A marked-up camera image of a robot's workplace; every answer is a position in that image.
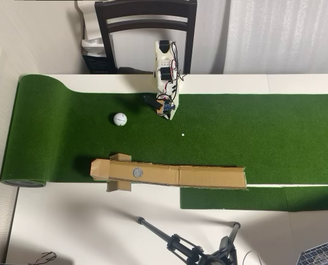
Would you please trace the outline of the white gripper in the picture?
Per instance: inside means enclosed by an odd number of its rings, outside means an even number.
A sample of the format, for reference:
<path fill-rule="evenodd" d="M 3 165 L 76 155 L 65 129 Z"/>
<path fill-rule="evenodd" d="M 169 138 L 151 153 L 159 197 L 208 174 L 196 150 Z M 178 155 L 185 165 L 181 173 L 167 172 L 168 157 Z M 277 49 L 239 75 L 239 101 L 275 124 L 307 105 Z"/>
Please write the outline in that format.
<path fill-rule="evenodd" d="M 170 110 L 165 113 L 165 118 L 172 120 L 179 106 L 179 90 L 174 88 L 169 92 L 157 93 L 156 99 L 151 96 L 143 96 L 144 101 L 153 108 L 160 108 L 160 103 L 157 100 L 167 100 L 170 103 Z"/>

